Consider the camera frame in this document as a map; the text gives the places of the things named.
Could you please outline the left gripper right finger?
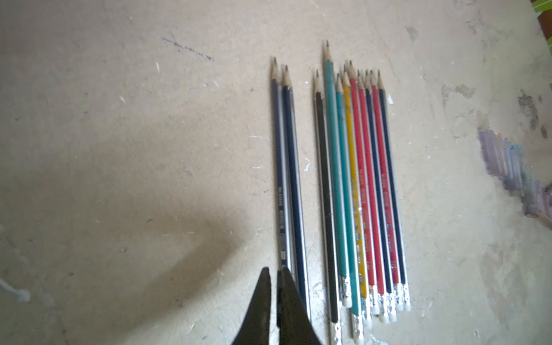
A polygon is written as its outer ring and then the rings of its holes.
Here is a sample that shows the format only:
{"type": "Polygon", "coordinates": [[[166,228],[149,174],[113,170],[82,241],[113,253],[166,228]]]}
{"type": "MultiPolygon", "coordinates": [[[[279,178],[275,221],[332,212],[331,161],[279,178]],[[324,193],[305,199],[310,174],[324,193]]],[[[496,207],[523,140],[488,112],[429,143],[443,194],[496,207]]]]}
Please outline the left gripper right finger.
{"type": "Polygon", "coordinates": [[[321,344],[287,267],[279,272],[279,309],[280,344],[321,344]]]}

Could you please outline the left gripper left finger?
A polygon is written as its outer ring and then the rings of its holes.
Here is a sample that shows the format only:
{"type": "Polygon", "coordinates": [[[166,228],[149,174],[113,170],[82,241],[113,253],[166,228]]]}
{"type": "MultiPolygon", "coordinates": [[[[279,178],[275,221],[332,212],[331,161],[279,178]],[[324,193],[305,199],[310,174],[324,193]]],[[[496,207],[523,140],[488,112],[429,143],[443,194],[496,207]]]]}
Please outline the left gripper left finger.
{"type": "Polygon", "coordinates": [[[242,326],[232,344],[269,344],[271,299],[270,270],[263,267],[242,326]]]}

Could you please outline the black grey pencil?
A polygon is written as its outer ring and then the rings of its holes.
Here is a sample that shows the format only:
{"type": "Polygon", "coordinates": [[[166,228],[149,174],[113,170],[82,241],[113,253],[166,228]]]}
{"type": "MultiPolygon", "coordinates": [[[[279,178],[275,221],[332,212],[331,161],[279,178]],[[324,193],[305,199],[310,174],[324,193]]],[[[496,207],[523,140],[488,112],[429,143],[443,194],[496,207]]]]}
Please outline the black grey pencil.
{"type": "Polygon", "coordinates": [[[314,75],[314,109],[316,134],[319,155],[319,180],[322,202],[322,224],[324,232],[324,249],[326,253],[326,288],[329,318],[329,343],[342,343],[342,323],[340,314],[339,276],[334,233],[334,203],[331,190],[331,167],[329,155],[328,131],[326,128],[325,99],[322,80],[319,72],[314,75]]]}

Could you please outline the grey pencil pink cap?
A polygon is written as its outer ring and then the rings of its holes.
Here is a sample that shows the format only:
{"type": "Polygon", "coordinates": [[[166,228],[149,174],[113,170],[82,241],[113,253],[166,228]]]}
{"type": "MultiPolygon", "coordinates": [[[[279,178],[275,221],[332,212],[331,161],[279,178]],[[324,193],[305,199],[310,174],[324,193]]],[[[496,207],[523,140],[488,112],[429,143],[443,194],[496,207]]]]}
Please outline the grey pencil pink cap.
{"type": "Polygon", "coordinates": [[[293,234],[296,252],[296,285],[302,298],[308,320],[311,319],[311,300],[308,284],[308,266],[306,257],[306,238],[303,222],[303,203],[300,185],[300,167],[298,163],[298,143],[296,112],[293,84],[289,67],[283,68],[283,105],[286,125],[288,164],[290,171],[291,206],[293,211],[293,234]]]}

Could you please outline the teal green pencil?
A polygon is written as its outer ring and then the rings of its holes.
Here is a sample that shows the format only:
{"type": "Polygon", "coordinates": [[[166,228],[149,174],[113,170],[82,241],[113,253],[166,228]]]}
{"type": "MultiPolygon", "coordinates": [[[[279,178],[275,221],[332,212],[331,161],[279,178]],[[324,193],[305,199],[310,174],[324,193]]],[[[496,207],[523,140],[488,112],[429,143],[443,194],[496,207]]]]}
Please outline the teal green pencil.
{"type": "Polygon", "coordinates": [[[352,333],[355,344],[363,344],[365,340],[362,321],[361,295],[359,285],[359,269],[354,226],[354,203],[352,193],[351,168],[349,158],[349,143],[346,130],[346,115],[344,103],[344,88],[340,73],[336,75],[336,107],[339,125],[339,147],[342,161],[342,180],[344,187],[344,207],[346,218],[347,253],[349,258],[349,274],[351,280],[352,333]]]}

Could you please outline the yellow pencil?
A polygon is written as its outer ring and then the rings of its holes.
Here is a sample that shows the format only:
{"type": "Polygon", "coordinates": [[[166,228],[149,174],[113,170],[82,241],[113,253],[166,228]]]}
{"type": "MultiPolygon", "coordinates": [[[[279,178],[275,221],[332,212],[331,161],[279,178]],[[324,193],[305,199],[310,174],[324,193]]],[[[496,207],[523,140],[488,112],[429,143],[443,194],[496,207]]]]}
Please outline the yellow pencil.
{"type": "Polygon", "coordinates": [[[346,130],[349,145],[349,166],[352,181],[352,198],[354,205],[354,228],[357,252],[357,267],[359,271],[359,292],[360,292],[360,318],[363,322],[364,330],[372,328],[372,318],[369,304],[369,284],[367,275],[367,259],[365,248],[364,222],[362,218],[362,196],[359,186],[359,172],[357,163],[356,137],[354,133],[354,117],[352,104],[352,86],[349,81],[349,75],[346,65],[342,71],[342,86],[344,90],[344,103],[346,115],[346,130]]]}

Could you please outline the purple transparent pencil cap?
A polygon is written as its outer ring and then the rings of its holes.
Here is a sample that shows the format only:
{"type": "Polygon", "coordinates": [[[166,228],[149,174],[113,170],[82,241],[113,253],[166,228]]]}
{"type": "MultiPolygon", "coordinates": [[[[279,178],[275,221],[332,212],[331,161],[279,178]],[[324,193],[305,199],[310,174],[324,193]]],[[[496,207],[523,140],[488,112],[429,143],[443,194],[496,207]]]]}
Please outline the purple transparent pencil cap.
{"type": "Polygon", "coordinates": [[[481,131],[478,133],[481,145],[483,161],[489,175],[500,177],[503,173],[500,167],[497,138],[493,131],[481,131]]]}

